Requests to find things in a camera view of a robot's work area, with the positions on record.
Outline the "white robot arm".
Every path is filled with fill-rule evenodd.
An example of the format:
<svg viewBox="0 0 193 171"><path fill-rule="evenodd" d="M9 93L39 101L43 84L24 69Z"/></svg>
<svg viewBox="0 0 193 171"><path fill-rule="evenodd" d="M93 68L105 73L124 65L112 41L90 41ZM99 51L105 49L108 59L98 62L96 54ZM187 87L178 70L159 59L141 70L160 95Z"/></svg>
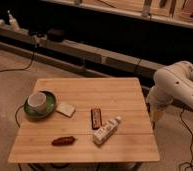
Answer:
<svg viewBox="0 0 193 171"><path fill-rule="evenodd" d="M146 102L150 107L150 119L157 122L163 111L174 99L193 109L193 64L180 61L158 69L153 76L154 86Z"/></svg>

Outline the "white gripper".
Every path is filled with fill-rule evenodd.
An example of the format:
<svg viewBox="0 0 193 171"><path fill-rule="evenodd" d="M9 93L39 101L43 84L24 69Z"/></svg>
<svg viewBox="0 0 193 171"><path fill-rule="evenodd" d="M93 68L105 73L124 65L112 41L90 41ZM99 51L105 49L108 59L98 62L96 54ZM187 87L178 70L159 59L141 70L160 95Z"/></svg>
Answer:
<svg viewBox="0 0 193 171"><path fill-rule="evenodd" d="M157 122L163 116L165 104L154 96L147 97L147 103L150 106L150 113L152 114L152 121Z"/></svg>

